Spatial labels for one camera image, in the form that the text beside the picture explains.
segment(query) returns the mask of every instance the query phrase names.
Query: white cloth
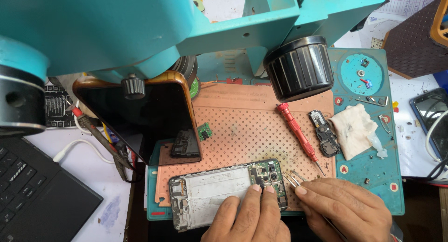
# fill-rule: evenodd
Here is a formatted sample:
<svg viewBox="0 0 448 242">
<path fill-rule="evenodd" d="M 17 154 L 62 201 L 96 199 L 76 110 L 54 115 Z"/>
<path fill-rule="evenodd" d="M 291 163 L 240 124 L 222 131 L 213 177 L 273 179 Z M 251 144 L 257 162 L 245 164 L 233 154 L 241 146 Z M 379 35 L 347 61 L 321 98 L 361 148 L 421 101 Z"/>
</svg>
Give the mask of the white cloth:
<svg viewBox="0 0 448 242">
<path fill-rule="evenodd" d="M 346 160 L 372 147 L 367 136 L 378 127 L 362 104 L 347 106 L 345 110 L 328 119 L 328 124 L 336 134 Z"/>
</svg>

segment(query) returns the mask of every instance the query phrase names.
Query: tweezers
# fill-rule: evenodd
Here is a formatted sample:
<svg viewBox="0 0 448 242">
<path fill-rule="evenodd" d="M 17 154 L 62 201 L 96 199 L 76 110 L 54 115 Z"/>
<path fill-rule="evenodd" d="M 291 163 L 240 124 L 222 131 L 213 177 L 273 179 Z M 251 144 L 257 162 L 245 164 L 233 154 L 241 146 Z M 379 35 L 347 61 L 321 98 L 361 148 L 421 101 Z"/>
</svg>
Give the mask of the tweezers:
<svg viewBox="0 0 448 242">
<path fill-rule="evenodd" d="M 297 183 L 297 186 L 300 186 L 300 183 L 297 182 L 297 180 L 296 180 L 293 176 L 291 176 L 291 175 L 288 174 L 287 172 L 284 172 L 284 173 L 287 174 L 288 176 L 290 176 L 290 177 L 294 180 L 294 182 Z M 303 181 L 307 181 L 303 176 L 299 176 L 299 177 L 300 177 L 300 179 L 302 179 Z M 289 181 L 289 183 L 290 183 L 294 188 L 297 187 L 291 180 L 288 179 L 287 176 L 285 176 L 285 178 Z M 331 227 L 333 227 L 333 229 L 336 231 L 336 233 L 338 233 L 339 237 L 340 237 L 344 242 L 348 242 L 348 240 L 347 240 L 347 238 L 344 236 L 344 234 L 342 234 L 342 232 L 339 231 L 339 229 L 333 224 L 333 222 L 332 222 L 330 219 L 328 219 L 328 218 L 325 217 L 325 216 L 322 216 L 322 217 L 325 219 L 325 221 L 327 221 L 327 223 L 328 223 Z"/>
</svg>

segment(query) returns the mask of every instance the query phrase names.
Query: keyboard key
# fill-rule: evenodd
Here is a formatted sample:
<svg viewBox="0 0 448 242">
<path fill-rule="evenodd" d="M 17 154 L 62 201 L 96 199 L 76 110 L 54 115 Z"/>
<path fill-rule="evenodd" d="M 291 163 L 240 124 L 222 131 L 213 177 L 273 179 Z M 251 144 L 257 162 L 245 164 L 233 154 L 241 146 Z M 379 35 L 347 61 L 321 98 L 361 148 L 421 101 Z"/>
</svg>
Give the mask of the keyboard key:
<svg viewBox="0 0 448 242">
<path fill-rule="evenodd" d="M 19 191 L 26 185 L 26 183 L 30 181 L 34 174 L 36 174 L 36 170 L 30 166 L 27 166 L 11 183 L 9 190 L 14 194 L 19 193 Z"/>
<path fill-rule="evenodd" d="M 11 152 L 8 152 L 3 159 L 0 160 L 0 165 L 3 167 L 10 167 L 17 160 L 17 156 Z"/>
<path fill-rule="evenodd" d="M 29 199 L 34 194 L 35 191 L 36 189 L 31 188 L 30 191 L 26 194 L 25 198 Z"/>
<path fill-rule="evenodd" d="M 2 213 L 0 213 L 0 221 L 5 223 L 11 221 L 13 217 L 14 213 L 8 209 L 5 209 L 4 211 L 2 211 Z"/>
<path fill-rule="evenodd" d="M 8 205 L 8 209 L 12 210 L 14 213 L 17 213 L 25 204 L 25 200 L 20 198 L 15 198 L 13 201 L 11 201 Z"/>
<path fill-rule="evenodd" d="M 3 179 L 8 182 L 14 181 L 17 176 L 22 172 L 26 167 L 26 163 L 21 159 L 16 160 L 14 164 L 8 169 L 8 171 L 3 175 Z"/>
<path fill-rule="evenodd" d="M 3 166 L 0 165 L 0 176 L 3 176 L 3 174 L 4 174 L 7 170 L 8 170 L 7 168 L 5 168 L 5 167 L 3 167 Z"/>
<path fill-rule="evenodd" d="M 19 193 L 19 197 L 26 197 L 26 194 L 28 193 L 28 191 L 31 189 L 31 185 L 27 184 L 24 188 L 22 188 L 22 190 Z"/>
<path fill-rule="evenodd" d="M 8 149 L 4 148 L 4 147 L 0 147 L 0 159 L 3 158 L 3 156 L 5 156 L 8 153 Z"/>
<path fill-rule="evenodd" d="M 5 191 L 0 195 L 0 202 L 3 205 L 8 205 L 9 202 L 14 198 L 13 194 L 11 192 Z"/>
<path fill-rule="evenodd" d="M 38 188 L 39 186 L 42 185 L 42 183 L 46 180 L 47 178 L 45 176 L 42 175 L 36 175 L 31 181 L 30 184 L 35 187 Z"/>
<path fill-rule="evenodd" d="M 2 193 L 7 187 L 9 183 L 3 179 L 0 179 L 0 193 Z"/>
</svg>

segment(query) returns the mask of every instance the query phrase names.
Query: hand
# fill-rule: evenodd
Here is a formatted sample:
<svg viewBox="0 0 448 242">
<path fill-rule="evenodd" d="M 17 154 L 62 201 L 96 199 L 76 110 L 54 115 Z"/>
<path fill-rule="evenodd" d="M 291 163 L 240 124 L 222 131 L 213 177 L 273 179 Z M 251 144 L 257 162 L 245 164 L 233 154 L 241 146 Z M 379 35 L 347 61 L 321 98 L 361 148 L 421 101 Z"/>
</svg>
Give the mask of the hand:
<svg viewBox="0 0 448 242">
<path fill-rule="evenodd" d="M 349 241 L 393 241 L 392 216 L 381 198 L 351 182 L 319 178 L 295 189 L 309 227 L 323 241 L 342 241 L 329 218 Z"/>
<path fill-rule="evenodd" d="M 236 196 L 226 198 L 201 241 L 291 241 L 288 227 L 280 220 L 274 188 L 264 188 L 261 203 L 260 195 L 261 188 L 258 184 L 249 187 L 236 219 L 240 199 Z"/>
</svg>

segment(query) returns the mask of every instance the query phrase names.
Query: black phone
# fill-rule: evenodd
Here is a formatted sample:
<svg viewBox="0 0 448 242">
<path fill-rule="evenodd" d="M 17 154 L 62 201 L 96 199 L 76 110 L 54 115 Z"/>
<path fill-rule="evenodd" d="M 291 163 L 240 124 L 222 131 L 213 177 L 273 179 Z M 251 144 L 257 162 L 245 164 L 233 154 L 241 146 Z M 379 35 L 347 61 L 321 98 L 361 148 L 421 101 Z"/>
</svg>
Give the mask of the black phone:
<svg viewBox="0 0 448 242">
<path fill-rule="evenodd" d="M 146 94 L 141 99 L 126 99 L 120 84 L 92 77 L 78 79 L 73 87 L 81 102 L 147 165 L 158 166 L 150 159 L 155 143 L 178 138 L 179 133 L 189 133 L 188 138 L 182 139 L 181 147 L 176 149 L 180 154 L 169 165 L 201 161 L 193 106 L 181 73 L 165 72 L 146 79 Z"/>
<path fill-rule="evenodd" d="M 446 110 L 448 110 L 448 94 L 443 88 L 437 88 L 424 93 L 411 101 L 418 121 L 423 131 L 428 134 L 432 124 Z M 443 117 L 437 127 L 434 128 L 430 144 L 434 149 L 435 156 L 440 160 L 448 158 L 448 117 Z"/>
</svg>

